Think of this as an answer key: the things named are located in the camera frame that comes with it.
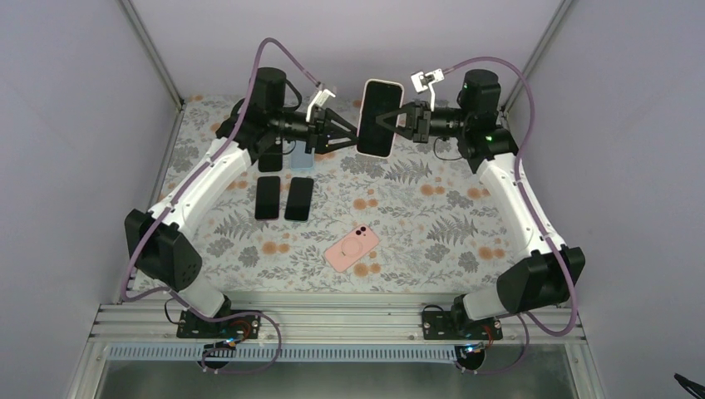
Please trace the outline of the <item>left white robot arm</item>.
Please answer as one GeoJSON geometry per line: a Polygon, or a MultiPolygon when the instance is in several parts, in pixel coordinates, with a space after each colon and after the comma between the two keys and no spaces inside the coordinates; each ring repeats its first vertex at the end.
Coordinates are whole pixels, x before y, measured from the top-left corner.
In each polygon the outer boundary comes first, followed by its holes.
{"type": "Polygon", "coordinates": [[[161,281],[161,290],[199,317],[199,326],[212,337],[229,330],[232,316],[227,296],[201,273],[202,258],[191,243],[205,214],[278,139],[301,141],[306,152],[316,154],[357,143],[356,126],[321,106],[323,91],[305,112],[286,107],[288,83],[280,69],[256,68],[246,97],[223,122],[202,160],[163,200],[147,211],[134,209],[125,219],[127,271],[161,281]]]}

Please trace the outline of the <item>pink phone case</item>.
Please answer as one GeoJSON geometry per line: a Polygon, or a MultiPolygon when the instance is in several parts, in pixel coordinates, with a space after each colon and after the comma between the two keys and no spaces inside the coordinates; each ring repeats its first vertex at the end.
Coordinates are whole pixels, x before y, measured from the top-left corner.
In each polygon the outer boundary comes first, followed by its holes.
{"type": "Polygon", "coordinates": [[[357,263],[363,256],[380,244],[380,238],[372,229],[360,224],[323,253],[327,263],[342,273],[357,263]]]}

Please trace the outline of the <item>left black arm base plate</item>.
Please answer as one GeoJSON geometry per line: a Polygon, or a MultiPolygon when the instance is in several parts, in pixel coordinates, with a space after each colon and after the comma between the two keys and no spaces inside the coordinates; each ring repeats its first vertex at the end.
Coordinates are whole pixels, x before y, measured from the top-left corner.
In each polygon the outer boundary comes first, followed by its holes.
{"type": "Polygon", "coordinates": [[[261,316],[249,313],[223,322],[207,322],[192,312],[182,312],[175,335],[181,339],[257,339],[261,316]]]}

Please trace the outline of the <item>black phone case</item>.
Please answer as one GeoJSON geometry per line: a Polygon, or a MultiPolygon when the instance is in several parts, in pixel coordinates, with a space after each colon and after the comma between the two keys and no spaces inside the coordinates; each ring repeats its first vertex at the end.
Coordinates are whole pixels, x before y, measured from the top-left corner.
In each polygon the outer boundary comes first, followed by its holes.
{"type": "Polygon", "coordinates": [[[258,171],[261,173],[279,172],[283,169],[283,154],[281,152],[265,153],[258,160],[258,171]]]}

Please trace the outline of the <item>light blue phone case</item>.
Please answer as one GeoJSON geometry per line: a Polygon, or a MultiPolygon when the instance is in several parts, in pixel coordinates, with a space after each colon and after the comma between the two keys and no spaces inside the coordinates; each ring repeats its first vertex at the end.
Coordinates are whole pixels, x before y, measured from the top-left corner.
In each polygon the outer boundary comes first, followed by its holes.
{"type": "Polygon", "coordinates": [[[313,150],[306,151],[306,144],[302,141],[296,141],[294,148],[289,155],[289,167],[291,170],[308,170],[313,168],[314,164],[313,150]]]}

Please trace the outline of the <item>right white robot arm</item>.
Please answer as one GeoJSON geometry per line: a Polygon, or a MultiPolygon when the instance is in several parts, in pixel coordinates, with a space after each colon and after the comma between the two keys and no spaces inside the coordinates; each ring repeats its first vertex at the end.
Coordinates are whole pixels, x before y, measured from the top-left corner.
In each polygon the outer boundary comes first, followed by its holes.
{"type": "Polygon", "coordinates": [[[475,69],[464,75],[455,108],[412,101],[374,115],[378,126],[416,143],[457,139],[462,159],[488,189],[516,246],[518,262],[493,286],[455,299],[450,325],[461,338],[474,336],[486,319],[570,300],[585,264],[582,250],[565,243],[539,206],[519,147],[498,122],[500,94],[499,77],[475,69]]]}

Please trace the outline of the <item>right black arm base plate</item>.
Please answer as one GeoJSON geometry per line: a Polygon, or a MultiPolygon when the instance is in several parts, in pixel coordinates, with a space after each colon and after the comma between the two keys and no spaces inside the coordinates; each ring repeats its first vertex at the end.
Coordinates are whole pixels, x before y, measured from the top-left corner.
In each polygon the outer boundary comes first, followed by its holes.
{"type": "Polygon", "coordinates": [[[498,319],[470,320],[461,310],[445,310],[438,305],[426,305],[421,310],[421,320],[426,340],[495,341],[503,338],[498,319]]]}

